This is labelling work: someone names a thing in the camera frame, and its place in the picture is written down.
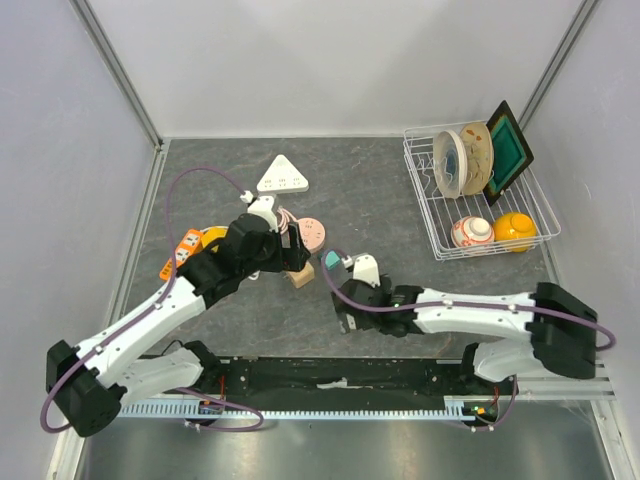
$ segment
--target white panel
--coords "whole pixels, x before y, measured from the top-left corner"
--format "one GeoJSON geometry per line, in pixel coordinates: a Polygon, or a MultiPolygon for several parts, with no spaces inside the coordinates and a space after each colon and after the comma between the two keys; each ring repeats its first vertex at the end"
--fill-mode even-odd
{"type": "Polygon", "coordinates": [[[534,170],[562,233],[552,248],[565,286],[619,345],[603,354],[640,445],[640,9],[601,2],[534,115],[534,170]]]}
{"type": "Polygon", "coordinates": [[[166,136],[399,133],[520,113],[579,0],[91,0],[166,136]]]}
{"type": "Polygon", "coordinates": [[[46,351],[104,324],[153,148],[68,1],[0,11],[0,477],[39,479],[46,351]]]}

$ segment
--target orange power strip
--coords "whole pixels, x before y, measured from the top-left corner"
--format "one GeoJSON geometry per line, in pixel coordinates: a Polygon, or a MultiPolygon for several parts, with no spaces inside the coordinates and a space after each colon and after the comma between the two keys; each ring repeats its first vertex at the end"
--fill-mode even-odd
{"type": "MultiPolygon", "coordinates": [[[[190,229],[176,247],[176,260],[178,267],[182,265],[190,255],[202,250],[203,233],[200,230],[190,229]]],[[[160,272],[160,278],[165,282],[171,275],[171,260],[167,260],[164,268],[160,272]]]]}

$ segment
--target white wire dish rack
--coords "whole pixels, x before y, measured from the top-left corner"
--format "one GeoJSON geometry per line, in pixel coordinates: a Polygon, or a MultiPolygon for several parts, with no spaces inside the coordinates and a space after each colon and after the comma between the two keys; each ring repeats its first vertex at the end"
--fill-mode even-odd
{"type": "Polygon", "coordinates": [[[526,170],[491,207],[484,195],[444,198],[433,172],[433,140],[443,130],[459,132],[465,124],[411,128],[404,134],[404,159],[409,169],[429,241],[437,260],[453,260],[481,255],[511,253],[514,249],[535,248],[560,233],[560,224],[533,172],[526,170]],[[526,240],[507,240],[482,246],[458,247],[451,240],[451,228],[461,218],[482,217],[493,224],[510,212],[531,217],[537,235],[526,240]]]}

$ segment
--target gray floor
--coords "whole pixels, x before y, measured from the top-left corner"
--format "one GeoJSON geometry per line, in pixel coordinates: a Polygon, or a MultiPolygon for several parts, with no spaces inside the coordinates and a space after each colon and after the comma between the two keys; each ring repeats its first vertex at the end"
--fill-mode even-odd
{"type": "MultiPolygon", "coordinates": [[[[279,153],[311,184],[306,193],[283,195],[283,204],[298,216],[320,219],[329,246],[376,256],[396,284],[504,294],[531,290],[547,277],[539,250],[436,262],[400,139],[174,141],[129,307],[161,284],[158,272],[167,259],[162,202],[171,179],[189,167],[215,165],[254,188],[279,153]]],[[[188,228],[228,224],[243,211],[235,191],[207,173],[185,178],[172,207],[176,236],[188,228]]],[[[200,339],[221,355],[457,357],[474,337],[341,335],[320,278],[295,290],[284,276],[263,274],[153,350],[172,339],[200,339]]],[[[285,421],[250,434],[197,434],[180,422],[120,419],[87,442],[77,479],[611,478],[588,412],[519,402],[512,418],[490,434],[390,421],[285,421]]]]}
{"type": "MultiPolygon", "coordinates": [[[[281,195],[281,203],[298,217],[323,222],[327,246],[374,255],[394,284],[505,294],[532,290],[537,282],[547,279],[539,249],[437,262],[399,138],[173,141],[140,252],[129,308],[162,283],[158,272],[168,258],[162,212],[171,180],[187,168],[212,165],[255,190],[279,153],[287,155],[310,183],[305,193],[281,195]]],[[[228,225],[243,212],[235,189],[215,174],[192,173],[181,182],[172,201],[171,220],[177,238],[189,228],[228,225]]],[[[372,331],[342,335],[321,278],[296,290],[284,275],[263,274],[256,282],[244,282],[237,294],[175,330],[154,352],[173,339],[200,339],[220,355],[433,358],[458,357],[475,338],[438,334],[397,339],[372,331]]]]}

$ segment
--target white extension socket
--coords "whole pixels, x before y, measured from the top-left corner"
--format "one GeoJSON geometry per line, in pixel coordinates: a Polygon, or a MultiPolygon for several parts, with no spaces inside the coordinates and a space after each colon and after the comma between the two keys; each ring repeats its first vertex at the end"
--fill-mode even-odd
{"type": "Polygon", "coordinates": [[[260,193],[297,193],[309,190],[309,181],[287,157],[278,155],[258,182],[260,193]]]}

